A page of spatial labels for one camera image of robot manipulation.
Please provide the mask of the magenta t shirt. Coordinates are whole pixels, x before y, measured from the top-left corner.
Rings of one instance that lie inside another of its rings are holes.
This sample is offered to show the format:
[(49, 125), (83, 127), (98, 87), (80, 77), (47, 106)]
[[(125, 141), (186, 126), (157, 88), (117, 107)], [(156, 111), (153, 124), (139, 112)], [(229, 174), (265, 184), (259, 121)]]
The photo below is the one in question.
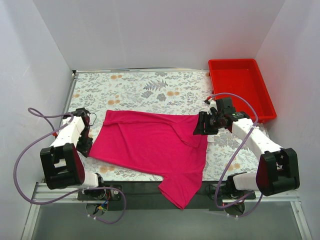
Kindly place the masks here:
[(197, 115), (108, 110), (89, 156), (161, 176), (160, 192), (184, 209), (203, 180), (208, 138), (194, 135)]

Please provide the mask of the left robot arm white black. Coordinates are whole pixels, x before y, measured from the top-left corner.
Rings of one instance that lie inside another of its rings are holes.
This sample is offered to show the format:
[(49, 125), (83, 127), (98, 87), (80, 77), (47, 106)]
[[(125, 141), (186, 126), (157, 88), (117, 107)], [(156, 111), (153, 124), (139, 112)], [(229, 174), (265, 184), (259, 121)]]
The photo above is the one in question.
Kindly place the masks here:
[(85, 170), (80, 155), (89, 156), (93, 146), (90, 132), (90, 112), (77, 108), (72, 116), (64, 116), (66, 127), (59, 130), (54, 142), (40, 151), (40, 160), (49, 189), (89, 188), (95, 200), (106, 196), (106, 187), (100, 174)]

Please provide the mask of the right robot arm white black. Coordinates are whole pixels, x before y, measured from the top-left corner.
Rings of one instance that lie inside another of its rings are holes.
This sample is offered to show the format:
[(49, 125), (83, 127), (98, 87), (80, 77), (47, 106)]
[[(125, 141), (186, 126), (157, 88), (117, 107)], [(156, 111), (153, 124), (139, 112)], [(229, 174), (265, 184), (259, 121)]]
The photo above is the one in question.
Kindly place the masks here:
[(236, 110), (230, 97), (207, 99), (205, 103), (208, 109), (199, 112), (194, 135), (217, 135), (219, 129), (227, 129), (244, 141), (258, 160), (256, 172), (228, 176), (225, 186), (230, 198), (237, 199), (245, 191), (260, 191), (264, 196), (271, 196), (300, 187), (295, 150), (270, 140), (256, 128), (247, 113)]

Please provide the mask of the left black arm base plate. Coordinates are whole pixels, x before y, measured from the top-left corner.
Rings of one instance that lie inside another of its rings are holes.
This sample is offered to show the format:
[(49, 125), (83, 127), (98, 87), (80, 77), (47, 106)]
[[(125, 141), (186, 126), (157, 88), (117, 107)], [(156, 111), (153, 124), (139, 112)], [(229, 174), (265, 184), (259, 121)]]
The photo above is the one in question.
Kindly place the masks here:
[(122, 199), (120, 191), (123, 186), (120, 184), (107, 185), (108, 188), (112, 189), (100, 189), (100, 190), (85, 190), (79, 192), (77, 199), (79, 201), (119, 201)]

